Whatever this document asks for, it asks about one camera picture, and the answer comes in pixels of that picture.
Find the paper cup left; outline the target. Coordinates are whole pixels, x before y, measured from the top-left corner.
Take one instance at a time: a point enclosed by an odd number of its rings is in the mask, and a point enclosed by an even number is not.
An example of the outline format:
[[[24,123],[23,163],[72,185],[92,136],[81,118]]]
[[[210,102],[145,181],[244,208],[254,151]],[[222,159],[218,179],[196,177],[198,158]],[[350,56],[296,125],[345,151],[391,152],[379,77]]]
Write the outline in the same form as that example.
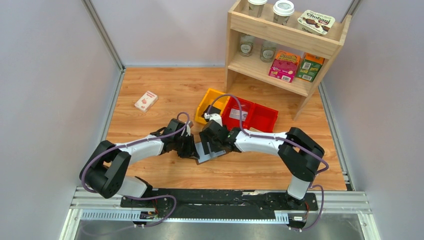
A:
[[[260,18],[267,0],[248,0],[248,15]]]

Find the Chobani yogurt cup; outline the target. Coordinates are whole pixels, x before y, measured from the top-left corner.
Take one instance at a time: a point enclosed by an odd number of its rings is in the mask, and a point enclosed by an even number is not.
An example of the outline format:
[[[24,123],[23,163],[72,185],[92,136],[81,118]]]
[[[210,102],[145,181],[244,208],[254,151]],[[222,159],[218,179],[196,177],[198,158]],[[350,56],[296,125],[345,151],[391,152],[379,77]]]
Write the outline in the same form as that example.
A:
[[[298,30],[306,33],[325,36],[336,22],[335,18],[312,10],[304,11],[297,19]]]

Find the glass jar right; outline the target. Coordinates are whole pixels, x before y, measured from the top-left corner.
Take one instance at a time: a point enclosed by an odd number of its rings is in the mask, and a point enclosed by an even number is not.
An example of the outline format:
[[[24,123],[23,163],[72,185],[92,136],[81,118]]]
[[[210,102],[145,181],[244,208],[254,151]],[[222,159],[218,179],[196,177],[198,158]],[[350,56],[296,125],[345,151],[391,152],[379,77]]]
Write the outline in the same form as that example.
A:
[[[271,62],[275,57],[276,50],[277,50],[277,44],[276,43],[269,41],[269,40],[264,40],[262,45],[261,45],[261,50],[260,50],[261,61],[263,61],[265,63]]]

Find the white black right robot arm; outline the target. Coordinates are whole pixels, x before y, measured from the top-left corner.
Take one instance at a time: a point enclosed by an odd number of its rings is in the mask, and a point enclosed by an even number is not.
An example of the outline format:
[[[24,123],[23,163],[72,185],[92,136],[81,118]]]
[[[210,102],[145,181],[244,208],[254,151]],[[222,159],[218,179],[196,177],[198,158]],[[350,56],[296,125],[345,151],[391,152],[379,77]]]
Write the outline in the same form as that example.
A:
[[[228,153],[257,152],[280,157],[292,174],[287,194],[303,200],[308,188],[324,163],[325,150],[297,127],[287,132],[255,132],[240,127],[228,130],[210,120],[199,132],[202,153],[206,160]]]

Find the paper cup white lid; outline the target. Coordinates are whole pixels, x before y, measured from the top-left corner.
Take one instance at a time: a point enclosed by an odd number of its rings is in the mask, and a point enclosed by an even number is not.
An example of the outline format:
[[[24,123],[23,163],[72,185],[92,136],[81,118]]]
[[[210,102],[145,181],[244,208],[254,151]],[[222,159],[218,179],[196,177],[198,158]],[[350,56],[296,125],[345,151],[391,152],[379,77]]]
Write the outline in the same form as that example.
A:
[[[288,20],[295,12],[294,4],[289,0],[278,0],[273,8],[273,22],[279,25],[286,26]]]

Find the red plastic bin far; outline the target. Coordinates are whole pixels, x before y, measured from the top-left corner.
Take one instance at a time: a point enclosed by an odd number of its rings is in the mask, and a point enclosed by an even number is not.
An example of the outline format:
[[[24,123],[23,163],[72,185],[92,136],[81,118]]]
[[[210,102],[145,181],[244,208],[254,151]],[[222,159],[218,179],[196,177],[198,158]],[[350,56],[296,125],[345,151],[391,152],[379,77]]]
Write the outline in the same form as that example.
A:
[[[248,112],[245,128],[256,129],[264,133],[272,133],[279,112],[275,109],[255,103]]]

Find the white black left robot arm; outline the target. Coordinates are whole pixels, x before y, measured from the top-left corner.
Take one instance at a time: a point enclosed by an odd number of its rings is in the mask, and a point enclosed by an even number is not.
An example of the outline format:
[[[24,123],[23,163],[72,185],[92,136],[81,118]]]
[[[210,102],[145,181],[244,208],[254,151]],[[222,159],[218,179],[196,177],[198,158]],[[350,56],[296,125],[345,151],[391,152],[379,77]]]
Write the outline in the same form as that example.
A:
[[[79,179],[87,191],[105,199],[114,195],[141,198],[149,184],[128,176],[129,166],[171,151],[183,159],[200,158],[189,122],[173,118],[168,126],[138,140],[117,144],[108,140],[100,142],[82,168]]]

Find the red plastic bin near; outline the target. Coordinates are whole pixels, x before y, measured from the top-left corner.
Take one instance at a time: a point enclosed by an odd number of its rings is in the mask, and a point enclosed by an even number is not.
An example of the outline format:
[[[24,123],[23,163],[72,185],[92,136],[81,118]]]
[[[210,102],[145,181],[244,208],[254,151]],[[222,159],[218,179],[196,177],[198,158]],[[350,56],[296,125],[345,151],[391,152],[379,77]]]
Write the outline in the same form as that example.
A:
[[[242,121],[242,127],[244,129],[249,128],[249,115],[251,115],[253,112],[254,103],[239,97],[237,99],[240,103],[241,110],[237,101],[233,97],[229,97],[229,100],[221,115],[222,123],[229,131],[231,131],[233,128],[240,127],[240,117]]]

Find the brown leather card holder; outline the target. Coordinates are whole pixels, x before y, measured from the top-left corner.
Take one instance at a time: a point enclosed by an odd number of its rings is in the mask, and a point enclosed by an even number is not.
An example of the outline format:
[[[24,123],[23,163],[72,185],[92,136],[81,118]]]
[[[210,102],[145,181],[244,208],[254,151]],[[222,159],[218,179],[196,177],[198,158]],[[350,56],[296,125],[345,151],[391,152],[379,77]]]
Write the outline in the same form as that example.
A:
[[[199,155],[199,159],[196,160],[197,165],[203,164],[207,161],[210,161],[212,159],[215,159],[227,154],[225,150],[213,151],[210,143],[207,142],[206,144],[207,144],[207,149],[209,150],[209,153],[205,153],[202,142],[198,142],[195,144],[196,151]]]

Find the glass jar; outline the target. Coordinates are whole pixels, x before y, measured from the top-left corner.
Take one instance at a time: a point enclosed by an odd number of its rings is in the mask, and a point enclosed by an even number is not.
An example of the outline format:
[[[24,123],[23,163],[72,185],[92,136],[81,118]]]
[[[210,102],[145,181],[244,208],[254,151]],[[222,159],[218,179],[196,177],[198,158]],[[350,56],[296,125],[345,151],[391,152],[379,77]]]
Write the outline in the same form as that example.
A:
[[[239,42],[239,53],[243,57],[249,57],[252,54],[255,37],[249,34],[241,33]]]
[[[262,45],[261,45],[261,50],[260,50],[261,61],[263,61],[265,63],[271,62],[275,57],[276,50],[277,50],[277,44],[276,43],[269,41],[269,40],[264,40]]]

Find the pink orange snack box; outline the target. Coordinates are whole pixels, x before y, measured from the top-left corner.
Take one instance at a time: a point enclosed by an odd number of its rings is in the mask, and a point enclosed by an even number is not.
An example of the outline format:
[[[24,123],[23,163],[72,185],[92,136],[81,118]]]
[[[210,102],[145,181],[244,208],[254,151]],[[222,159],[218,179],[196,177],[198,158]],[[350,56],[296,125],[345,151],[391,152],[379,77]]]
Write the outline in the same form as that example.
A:
[[[301,57],[299,55],[279,50],[271,64],[268,75],[291,83],[296,76],[300,61]]]

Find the red plastic bin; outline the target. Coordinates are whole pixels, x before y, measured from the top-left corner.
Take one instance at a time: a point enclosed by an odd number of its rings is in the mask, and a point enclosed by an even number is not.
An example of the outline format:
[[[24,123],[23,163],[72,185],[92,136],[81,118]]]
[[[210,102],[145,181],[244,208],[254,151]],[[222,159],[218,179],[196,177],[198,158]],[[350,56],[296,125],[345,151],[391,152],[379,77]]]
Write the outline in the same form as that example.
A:
[[[255,103],[248,112],[245,128],[256,129],[264,133],[272,133],[279,112],[275,109]]]
[[[240,103],[241,110],[237,101],[233,97],[229,97],[229,100],[221,115],[222,123],[229,131],[231,131],[233,128],[240,127],[240,117],[242,121],[242,127],[244,129],[249,128],[249,115],[251,115],[253,112],[254,103],[239,97],[237,99]]]

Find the card in red bin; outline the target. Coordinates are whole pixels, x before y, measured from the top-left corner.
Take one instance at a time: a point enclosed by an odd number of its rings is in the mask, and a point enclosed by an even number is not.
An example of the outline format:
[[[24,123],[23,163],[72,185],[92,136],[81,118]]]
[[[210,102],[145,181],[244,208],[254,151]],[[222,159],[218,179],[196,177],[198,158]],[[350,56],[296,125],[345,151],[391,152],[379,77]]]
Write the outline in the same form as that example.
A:
[[[239,109],[231,108],[229,112],[229,118],[235,119],[235,120],[241,119],[242,122],[246,120],[247,116],[248,116],[248,112],[244,110],[240,111]]]

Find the aluminium table frame rail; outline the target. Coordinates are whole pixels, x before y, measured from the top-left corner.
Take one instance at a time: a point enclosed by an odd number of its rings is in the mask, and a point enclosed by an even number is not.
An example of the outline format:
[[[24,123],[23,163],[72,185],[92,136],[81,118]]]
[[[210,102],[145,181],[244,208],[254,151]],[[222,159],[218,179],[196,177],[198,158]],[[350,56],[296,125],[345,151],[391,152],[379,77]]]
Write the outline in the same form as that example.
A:
[[[380,234],[367,196],[361,191],[310,190],[291,200],[283,190],[153,188],[141,200],[114,195],[105,199],[78,187],[60,239],[73,240],[81,221],[168,223],[276,224],[300,231],[318,229],[326,217],[353,218],[351,226],[366,240]]]

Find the white pink card box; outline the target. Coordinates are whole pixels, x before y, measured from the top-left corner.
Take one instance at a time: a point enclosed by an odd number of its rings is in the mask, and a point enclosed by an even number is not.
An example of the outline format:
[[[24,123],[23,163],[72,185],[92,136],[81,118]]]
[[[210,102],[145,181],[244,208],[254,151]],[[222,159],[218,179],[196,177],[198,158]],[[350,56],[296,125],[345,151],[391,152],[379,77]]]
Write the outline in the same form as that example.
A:
[[[138,110],[146,113],[158,99],[158,95],[148,90],[142,97],[140,97],[140,99],[134,104],[134,106]]]

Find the wooden two-tier shelf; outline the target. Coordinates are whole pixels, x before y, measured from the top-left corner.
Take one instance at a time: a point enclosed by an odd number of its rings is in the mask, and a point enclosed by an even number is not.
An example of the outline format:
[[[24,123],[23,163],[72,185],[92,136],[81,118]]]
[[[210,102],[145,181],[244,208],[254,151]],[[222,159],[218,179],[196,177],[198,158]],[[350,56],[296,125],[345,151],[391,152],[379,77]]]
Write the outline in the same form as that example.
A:
[[[248,1],[237,0],[227,13],[224,91],[229,92],[237,75],[242,74],[297,94],[300,96],[299,103],[297,110],[292,113],[293,120],[297,120],[342,50],[352,16],[347,14],[342,22],[336,22],[327,36],[318,36],[296,29],[297,18],[301,15],[298,11],[284,26],[272,22],[274,16],[272,4],[265,5],[260,18],[249,16],[248,6]],[[300,55],[310,53],[322,57],[323,66],[313,82],[295,78],[289,83],[271,77],[269,76],[271,63],[263,62],[259,58],[260,46],[254,47],[252,56],[244,57],[239,54],[241,34],[276,43],[279,50]]]

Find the yellow plastic bin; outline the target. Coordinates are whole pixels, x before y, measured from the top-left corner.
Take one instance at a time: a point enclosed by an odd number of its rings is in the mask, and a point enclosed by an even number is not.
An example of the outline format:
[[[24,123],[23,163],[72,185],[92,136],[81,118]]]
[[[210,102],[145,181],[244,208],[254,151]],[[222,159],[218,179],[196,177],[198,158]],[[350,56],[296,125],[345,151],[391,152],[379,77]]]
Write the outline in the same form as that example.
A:
[[[211,105],[215,99],[217,99],[218,97],[220,97],[221,95],[224,95],[224,94],[225,94],[224,92],[218,91],[218,90],[213,89],[213,88],[209,88],[206,91],[206,94],[204,95],[203,99],[201,100],[200,104],[198,105],[198,107],[196,109],[196,112],[195,112],[195,115],[194,115],[194,120],[199,124],[205,125],[207,122],[204,119],[204,117],[202,117],[204,110],[206,109],[206,107],[208,105]],[[229,99],[230,99],[229,96],[223,96],[223,97],[220,97],[213,104],[213,107],[221,109],[220,116],[223,114],[224,109],[225,109]]]

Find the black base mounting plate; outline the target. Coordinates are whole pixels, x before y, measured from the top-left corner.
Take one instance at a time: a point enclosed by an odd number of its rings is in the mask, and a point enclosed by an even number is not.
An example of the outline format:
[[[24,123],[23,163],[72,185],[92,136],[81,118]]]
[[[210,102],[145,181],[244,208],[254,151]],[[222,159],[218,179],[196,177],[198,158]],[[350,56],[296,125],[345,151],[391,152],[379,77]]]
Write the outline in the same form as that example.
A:
[[[160,217],[170,210],[172,218],[185,219],[225,219],[225,220],[271,220],[275,211],[317,211],[319,209],[315,194],[307,193],[304,202],[287,202],[288,195],[283,192],[256,193],[254,190],[228,189],[178,189],[157,188],[149,190],[147,196],[174,196],[156,200],[121,199],[123,208],[154,208]]]

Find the green orange snack box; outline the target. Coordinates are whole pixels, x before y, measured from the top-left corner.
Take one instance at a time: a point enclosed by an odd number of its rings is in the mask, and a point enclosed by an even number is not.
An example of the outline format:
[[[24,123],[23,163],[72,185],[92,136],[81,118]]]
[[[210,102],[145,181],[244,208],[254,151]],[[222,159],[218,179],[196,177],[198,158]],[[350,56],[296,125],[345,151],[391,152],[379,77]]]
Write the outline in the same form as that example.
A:
[[[296,77],[312,83],[324,64],[324,61],[325,59],[323,57],[305,52],[298,65]]]

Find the glass jar left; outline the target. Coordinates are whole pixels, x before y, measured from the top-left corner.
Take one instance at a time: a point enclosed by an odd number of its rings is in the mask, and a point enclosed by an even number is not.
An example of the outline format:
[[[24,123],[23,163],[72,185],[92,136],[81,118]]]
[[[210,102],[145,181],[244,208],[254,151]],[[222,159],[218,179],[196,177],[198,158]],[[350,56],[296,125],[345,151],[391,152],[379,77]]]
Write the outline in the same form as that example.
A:
[[[243,57],[249,57],[252,54],[255,37],[249,34],[241,33],[239,42],[239,53]]]

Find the black card in yellow bin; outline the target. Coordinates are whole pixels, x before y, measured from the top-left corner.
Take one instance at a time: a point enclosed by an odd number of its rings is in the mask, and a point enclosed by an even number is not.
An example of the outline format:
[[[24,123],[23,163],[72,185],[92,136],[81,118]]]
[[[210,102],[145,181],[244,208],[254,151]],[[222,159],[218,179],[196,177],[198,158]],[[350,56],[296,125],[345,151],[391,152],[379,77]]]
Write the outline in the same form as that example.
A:
[[[205,114],[218,114],[218,115],[220,115],[221,111],[222,111],[221,109],[219,109],[215,106],[208,105],[206,107],[206,109],[203,111],[203,114],[201,116],[204,118]]]

